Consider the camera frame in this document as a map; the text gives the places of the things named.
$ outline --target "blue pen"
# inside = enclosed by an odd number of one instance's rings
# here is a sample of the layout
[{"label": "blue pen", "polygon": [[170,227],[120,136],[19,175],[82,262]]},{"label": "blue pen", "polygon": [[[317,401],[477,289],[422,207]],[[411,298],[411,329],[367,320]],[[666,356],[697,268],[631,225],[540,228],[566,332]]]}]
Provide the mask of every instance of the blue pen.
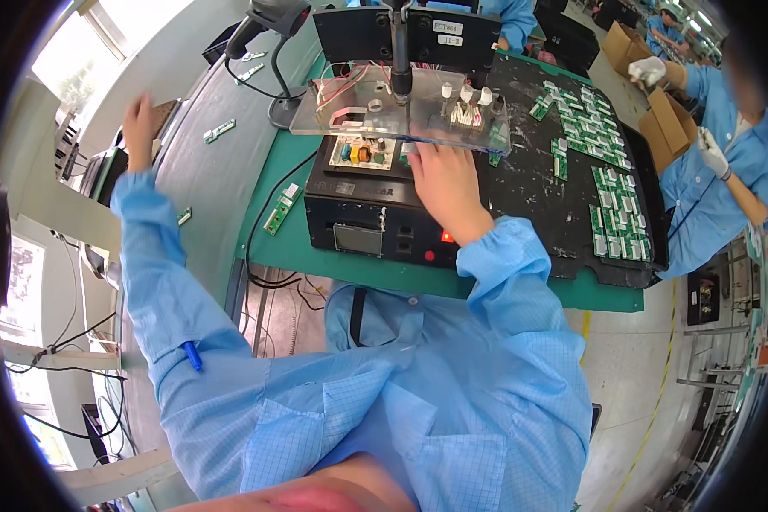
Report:
[{"label": "blue pen", "polygon": [[199,353],[196,351],[196,347],[193,342],[185,342],[182,344],[182,348],[185,349],[187,358],[191,361],[191,366],[197,372],[202,372],[202,359],[199,357]]}]

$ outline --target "small display screen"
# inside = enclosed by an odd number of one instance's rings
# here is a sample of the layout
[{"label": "small display screen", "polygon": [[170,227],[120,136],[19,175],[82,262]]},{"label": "small display screen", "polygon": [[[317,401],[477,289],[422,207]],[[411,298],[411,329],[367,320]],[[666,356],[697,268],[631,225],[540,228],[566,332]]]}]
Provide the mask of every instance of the small display screen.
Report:
[{"label": "small display screen", "polygon": [[358,228],[346,224],[334,224],[333,236],[336,249],[381,256],[381,231]]}]

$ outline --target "white glove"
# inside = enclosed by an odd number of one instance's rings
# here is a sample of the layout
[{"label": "white glove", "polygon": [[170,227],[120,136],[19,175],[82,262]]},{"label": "white glove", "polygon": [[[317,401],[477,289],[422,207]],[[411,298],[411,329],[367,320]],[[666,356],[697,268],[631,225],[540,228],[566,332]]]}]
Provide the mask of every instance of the white glove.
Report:
[{"label": "white glove", "polygon": [[632,64],[629,64],[629,75],[633,79],[642,80],[647,87],[651,87],[659,79],[665,77],[666,63],[656,56],[650,56],[641,61],[634,61]]},{"label": "white glove", "polygon": [[722,149],[717,146],[717,141],[708,128],[700,126],[697,128],[697,146],[703,153],[703,161],[708,167],[711,167],[717,178],[726,181],[731,177],[731,169],[728,167],[728,160],[723,154]]}]

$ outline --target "cardboard box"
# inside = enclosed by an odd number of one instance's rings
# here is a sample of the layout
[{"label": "cardboard box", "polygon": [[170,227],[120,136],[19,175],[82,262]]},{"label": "cardboard box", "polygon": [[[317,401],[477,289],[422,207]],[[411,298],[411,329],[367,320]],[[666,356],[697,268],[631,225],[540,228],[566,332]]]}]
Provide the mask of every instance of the cardboard box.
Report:
[{"label": "cardboard box", "polygon": [[657,87],[649,95],[649,111],[640,119],[640,133],[651,148],[660,175],[697,138],[697,124],[673,97]]},{"label": "cardboard box", "polygon": [[616,21],[600,47],[614,70],[626,78],[629,77],[629,64],[654,55],[641,36]]}]

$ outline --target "worker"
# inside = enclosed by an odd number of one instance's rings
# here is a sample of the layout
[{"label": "worker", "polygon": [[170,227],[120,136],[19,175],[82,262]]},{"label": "worker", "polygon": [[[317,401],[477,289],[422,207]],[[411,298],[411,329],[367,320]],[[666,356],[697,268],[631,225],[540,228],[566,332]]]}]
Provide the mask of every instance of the worker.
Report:
[{"label": "worker", "polygon": [[111,208],[160,424],[210,500],[183,512],[572,506],[591,430],[585,343],[546,286],[532,223],[481,205],[470,151],[418,143],[408,156],[424,206],[461,246],[458,274],[477,280],[467,301],[334,284],[329,353],[255,359],[185,268],[154,185],[150,107],[144,94],[124,117],[128,172]]},{"label": "worker", "polygon": [[665,3],[660,6],[660,14],[650,16],[645,21],[645,28],[648,32],[645,35],[645,43],[651,49],[651,52],[659,58],[668,58],[665,51],[657,43],[658,40],[674,47],[681,55],[685,55],[689,49],[689,44],[683,38],[683,35],[677,30],[677,19],[682,15],[682,11],[673,3]]},{"label": "worker", "polygon": [[631,81],[660,79],[705,106],[696,143],[660,176],[668,230],[670,279],[695,271],[748,222],[768,219],[768,103],[736,44],[723,41],[722,71],[650,56],[629,66]]},{"label": "worker", "polygon": [[[347,0],[348,7],[359,6],[360,0]],[[372,0],[371,5],[381,5],[381,0]],[[449,9],[451,11],[471,12],[471,5],[454,3],[427,2],[427,7]],[[482,15],[497,14],[503,25],[500,28],[498,47],[505,51],[523,52],[527,39],[537,26],[533,0],[481,0],[479,12]]]}]

